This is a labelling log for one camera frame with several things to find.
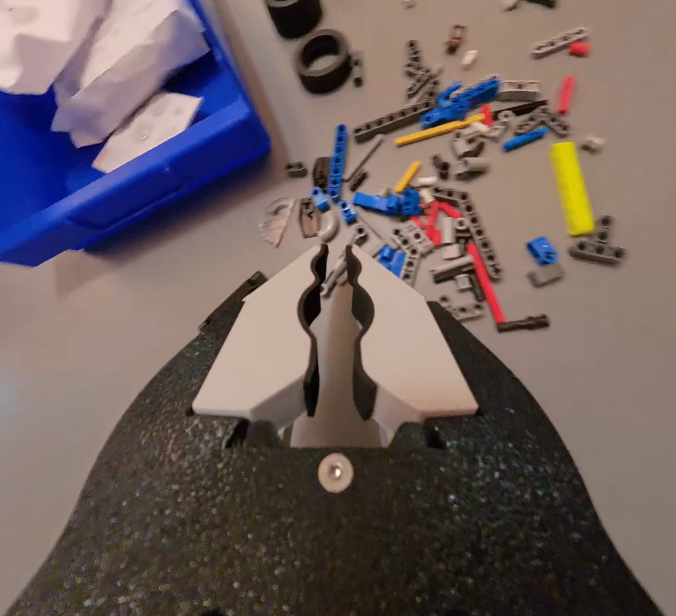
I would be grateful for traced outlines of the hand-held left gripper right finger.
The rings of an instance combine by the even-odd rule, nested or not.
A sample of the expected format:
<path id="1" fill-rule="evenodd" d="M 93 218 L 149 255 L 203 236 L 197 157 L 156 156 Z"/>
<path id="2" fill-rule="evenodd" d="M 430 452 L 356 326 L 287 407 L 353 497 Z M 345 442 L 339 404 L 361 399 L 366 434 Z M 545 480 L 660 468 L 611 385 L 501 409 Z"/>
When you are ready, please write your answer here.
<path id="1" fill-rule="evenodd" d="M 426 299 L 374 258 L 347 248 L 353 350 L 353 401 L 390 445 L 401 426 L 473 416 L 479 406 Z"/>

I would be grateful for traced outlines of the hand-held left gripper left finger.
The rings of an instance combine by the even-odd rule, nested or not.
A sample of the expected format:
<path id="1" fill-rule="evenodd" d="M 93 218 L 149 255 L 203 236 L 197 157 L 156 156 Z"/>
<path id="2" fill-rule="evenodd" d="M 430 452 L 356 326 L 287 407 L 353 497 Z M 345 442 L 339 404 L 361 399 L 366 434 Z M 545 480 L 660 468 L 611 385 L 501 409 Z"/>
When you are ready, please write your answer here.
<path id="1" fill-rule="evenodd" d="M 307 250 L 243 300 L 192 403 L 198 415 L 268 422 L 313 417 L 320 374 L 311 324 L 320 314 L 327 244 Z"/>

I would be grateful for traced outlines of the light grey lego connector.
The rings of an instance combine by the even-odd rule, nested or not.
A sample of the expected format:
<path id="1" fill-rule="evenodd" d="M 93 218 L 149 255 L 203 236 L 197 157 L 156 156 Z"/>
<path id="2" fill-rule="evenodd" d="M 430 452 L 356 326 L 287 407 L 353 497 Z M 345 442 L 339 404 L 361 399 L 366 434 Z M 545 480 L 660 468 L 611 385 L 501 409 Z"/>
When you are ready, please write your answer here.
<path id="1" fill-rule="evenodd" d="M 343 279 L 347 271 L 347 260 L 345 254 L 341 254 L 332 270 L 327 274 L 325 281 L 320 286 L 320 297 L 328 298 L 334 291 L 336 285 Z"/>

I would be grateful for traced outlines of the pile of lego pieces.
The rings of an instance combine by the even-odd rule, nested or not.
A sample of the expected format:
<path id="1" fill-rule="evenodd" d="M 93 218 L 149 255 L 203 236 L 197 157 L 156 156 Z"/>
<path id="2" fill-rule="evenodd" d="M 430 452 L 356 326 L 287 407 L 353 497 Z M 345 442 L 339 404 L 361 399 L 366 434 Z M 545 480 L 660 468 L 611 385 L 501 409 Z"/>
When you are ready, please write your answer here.
<path id="1" fill-rule="evenodd" d="M 304 238 L 323 242 L 333 240 L 341 224 L 355 225 L 348 248 L 361 246 L 375 235 L 374 257 L 385 269 L 413 287 L 420 262 L 436 249 L 443 249 L 443 263 L 432 267 L 431 280 L 439 285 L 452 281 L 457 293 L 469 291 L 467 298 L 454 305 L 450 297 L 439 297 L 440 304 L 459 321 L 482 317 L 486 307 L 499 333 L 540 330 L 550 326 L 546 315 L 508 320 L 494 290 L 502 279 L 503 267 L 487 234 L 477 205 L 466 190 L 455 183 L 475 180 L 486 174 L 489 162 L 482 158 L 486 141 L 500 144 L 504 154 L 544 139 L 552 134 L 569 136 L 565 120 L 577 78 L 565 77 L 554 110 L 540 98 L 540 83 L 531 80 L 501 80 L 491 75 L 468 86 L 456 81 L 437 93 L 439 70 L 422 64 L 418 41 L 407 43 L 404 74 L 411 83 L 407 98 L 418 102 L 355 126 L 351 133 L 339 124 L 334 133 L 333 153 L 318 158 L 312 172 L 313 189 L 300 199 L 280 198 L 266 209 L 259 230 L 267 243 L 278 247 L 291 215 L 298 207 L 300 230 Z M 411 146 L 449 136 L 453 163 L 440 154 L 432 156 L 435 175 L 418 177 L 420 161 L 414 161 L 393 188 L 379 193 L 360 191 L 367 179 L 366 165 L 388 135 L 419 122 L 421 130 L 395 138 L 396 147 Z M 349 138 L 357 144 L 370 143 L 350 176 L 345 175 Z M 550 150 L 556 191 L 561 203 L 568 235 L 575 239 L 568 253 L 571 258 L 606 266 L 619 266 L 627 251 L 610 243 L 614 219 L 595 218 L 574 142 L 556 142 Z M 393 219 L 384 238 L 358 225 L 358 209 Z"/>

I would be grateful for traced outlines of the black rubber lego tire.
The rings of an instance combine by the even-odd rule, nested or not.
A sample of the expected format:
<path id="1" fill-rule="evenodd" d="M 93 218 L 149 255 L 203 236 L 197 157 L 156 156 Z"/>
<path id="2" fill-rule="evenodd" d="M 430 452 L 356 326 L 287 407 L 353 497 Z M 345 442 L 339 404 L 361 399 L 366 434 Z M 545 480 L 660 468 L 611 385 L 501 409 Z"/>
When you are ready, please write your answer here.
<path id="1" fill-rule="evenodd" d="M 323 17 L 320 0 L 264 0 L 278 34 L 297 39 L 312 31 Z"/>
<path id="2" fill-rule="evenodd" d="M 343 33 L 320 29 L 310 35 L 298 48 L 295 70 L 310 94 L 329 94 L 341 88 L 351 74 L 351 54 Z"/>

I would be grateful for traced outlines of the light grey lego beam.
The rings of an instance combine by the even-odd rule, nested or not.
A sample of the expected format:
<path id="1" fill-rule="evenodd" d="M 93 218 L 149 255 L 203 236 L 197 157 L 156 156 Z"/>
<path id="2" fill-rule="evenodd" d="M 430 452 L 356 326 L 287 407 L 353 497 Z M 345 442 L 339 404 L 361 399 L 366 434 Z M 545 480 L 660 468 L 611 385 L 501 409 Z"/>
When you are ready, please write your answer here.
<path id="1" fill-rule="evenodd" d="M 566 50 L 572 44 L 587 40 L 590 35 L 588 27 L 576 27 L 549 37 L 533 45 L 530 55 L 534 59 L 544 58 L 551 54 Z"/>

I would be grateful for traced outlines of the blue plastic bin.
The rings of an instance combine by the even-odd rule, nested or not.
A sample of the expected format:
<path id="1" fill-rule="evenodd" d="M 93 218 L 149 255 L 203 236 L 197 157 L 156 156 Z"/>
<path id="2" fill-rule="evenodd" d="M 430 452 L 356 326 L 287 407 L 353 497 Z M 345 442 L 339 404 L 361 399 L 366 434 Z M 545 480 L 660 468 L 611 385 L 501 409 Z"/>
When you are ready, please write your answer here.
<path id="1" fill-rule="evenodd" d="M 166 90 L 201 98 L 193 124 L 109 174 L 93 168 L 101 147 L 77 148 L 50 130 L 52 91 L 1 93 L 1 262 L 35 267 L 86 249 L 270 150 L 212 0 L 188 0 L 209 52 Z"/>

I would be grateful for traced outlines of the crumpled white paper bag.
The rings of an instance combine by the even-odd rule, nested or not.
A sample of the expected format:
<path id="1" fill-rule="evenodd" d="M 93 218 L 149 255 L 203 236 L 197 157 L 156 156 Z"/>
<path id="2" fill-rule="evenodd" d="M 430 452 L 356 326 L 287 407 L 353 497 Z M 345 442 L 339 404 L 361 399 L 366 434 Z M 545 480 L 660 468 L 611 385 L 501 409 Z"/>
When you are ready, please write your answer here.
<path id="1" fill-rule="evenodd" d="M 182 67 L 209 52 L 187 0 L 109 0 L 54 82 L 51 130 L 75 147 L 104 142 Z"/>
<path id="2" fill-rule="evenodd" d="M 1 0 L 1 91 L 42 95 L 105 16 L 109 0 Z"/>
<path id="3" fill-rule="evenodd" d="M 200 96 L 157 92 L 111 133 L 91 166 L 113 172 L 172 139 L 192 125 L 203 101 Z"/>

